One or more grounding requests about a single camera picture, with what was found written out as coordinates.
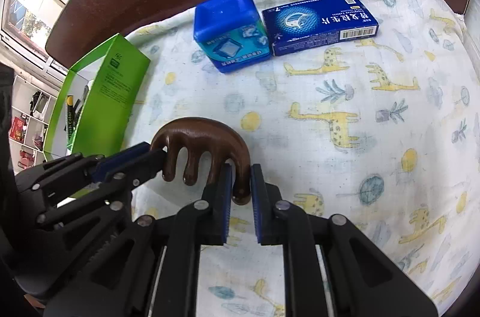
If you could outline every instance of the metal screw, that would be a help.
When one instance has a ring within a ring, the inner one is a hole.
[[[153,218],[150,216],[141,216],[137,220],[137,224],[140,226],[150,226],[153,222]]]
[[[45,214],[40,214],[40,215],[37,217],[37,223],[38,223],[38,224],[43,224],[46,219],[47,219],[47,216],[45,216]]]
[[[278,210],[288,210],[290,208],[290,202],[285,201],[285,200],[277,201],[275,203],[275,207]]]
[[[347,223],[347,219],[345,218],[345,216],[342,216],[341,214],[334,214],[332,216],[332,223],[338,226],[342,226]]]
[[[118,212],[120,209],[122,209],[123,207],[123,203],[121,203],[120,201],[113,201],[111,204],[110,204],[110,208],[114,211],[114,212]]]
[[[193,204],[197,210],[205,210],[208,208],[208,202],[205,200],[198,200]]]

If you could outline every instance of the wooden comb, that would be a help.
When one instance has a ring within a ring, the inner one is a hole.
[[[151,148],[165,146],[167,156],[162,174],[166,182],[175,178],[180,149],[186,147],[188,150],[187,165],[183,172],[186,185],[195,184],[200,157],[204,152],[210,152],[212,165],[207,184],[217,182],[222,164],[232,159],[235,164],[232,200],[237,205],[245,205],[250,201],[250,154],[243,138],[229,126],[208,118],[175,119],[155,134]]]

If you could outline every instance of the open green box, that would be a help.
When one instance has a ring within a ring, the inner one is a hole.
[[[110,156],[120,151],[131,108],[149,64],[150,60],[120,34],[76,62],[52,112],[44,144],[47,160],[76,152]],[[66,131],[67,95],[73,95],[74,103],[81,101],[77,111],[82,104],[70,140]]]

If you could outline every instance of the red object on shelf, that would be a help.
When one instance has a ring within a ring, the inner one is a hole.
[[[23,143],[23,124],[25,122],[18,118],[14,117],[13,123],[11,124],[11,130],[10,130],[10,137],[13,138],[15,141]]]

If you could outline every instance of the blue plastic container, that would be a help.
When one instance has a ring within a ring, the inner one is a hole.
[[[193,38],[220,72],[270,58],[265,27],[253,0],[207,0],[195,9]]]

